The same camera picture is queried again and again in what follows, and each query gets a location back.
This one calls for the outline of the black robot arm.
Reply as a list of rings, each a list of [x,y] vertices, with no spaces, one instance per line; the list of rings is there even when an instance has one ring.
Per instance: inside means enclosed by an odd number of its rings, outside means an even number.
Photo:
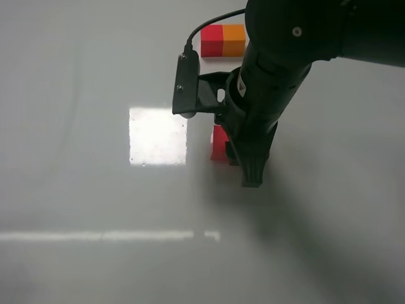
[[[249,1],[242,64],[216,117],[242,185],[258,187],[278,120],[316,61],[337,57],[404,66],[403,1]]]

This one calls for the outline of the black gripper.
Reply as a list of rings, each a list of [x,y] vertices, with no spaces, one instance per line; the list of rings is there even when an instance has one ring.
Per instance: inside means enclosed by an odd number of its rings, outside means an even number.
[[[242,169],[242,187],[259,187],[277,123],[308,75],[308,44],[290,37],[276,42],[251,41],[227,88],[227,112],[219,122],[230,141],[225,154]]]

